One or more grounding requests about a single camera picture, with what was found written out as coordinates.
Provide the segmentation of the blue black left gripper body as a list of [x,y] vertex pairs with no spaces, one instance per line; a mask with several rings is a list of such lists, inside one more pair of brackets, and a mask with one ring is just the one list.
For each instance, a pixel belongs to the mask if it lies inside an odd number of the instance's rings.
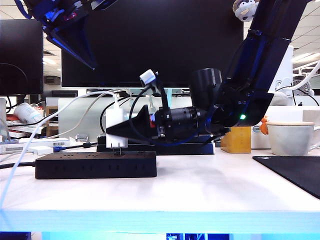
[[84,29],[85,18],[93,10],[91,0],[28,0],[28,13],[41,22],[45,33]]

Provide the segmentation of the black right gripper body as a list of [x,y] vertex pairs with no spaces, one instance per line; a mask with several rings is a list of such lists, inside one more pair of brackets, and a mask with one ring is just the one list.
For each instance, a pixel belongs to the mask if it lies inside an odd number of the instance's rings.
[[169,107],[160,107],[158,111],[150,114],[149,124],[152,139],[158,139],[161,136],[166,140],[174,139],[173,117]]

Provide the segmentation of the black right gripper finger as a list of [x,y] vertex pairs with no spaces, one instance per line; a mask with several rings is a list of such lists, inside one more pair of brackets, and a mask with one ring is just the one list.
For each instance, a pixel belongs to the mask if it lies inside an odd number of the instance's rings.
[[133,126],[145,139],[136,134],[131,128],[129,120],[124,120],[126,114],[126,111],[122,108],[107,110],[106,134],[127,138],[136,143],[150,145],[151,142],[147,140],[152,138],[148,106],[144,105],[137,116],[131,118]]

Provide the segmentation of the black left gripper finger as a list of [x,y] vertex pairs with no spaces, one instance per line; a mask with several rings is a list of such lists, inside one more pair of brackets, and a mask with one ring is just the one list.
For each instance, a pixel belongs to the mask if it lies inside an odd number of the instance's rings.
[[58,41],[60,48],[76,58],[90,69],[97,67],[97,62],[90,49],[85,26],[87,17],[82,17],[59,27]]
[[95,69],[95,58],[90,50],[88,40],[82,29],[45,29],[46,39],[68,53],[90,69]]

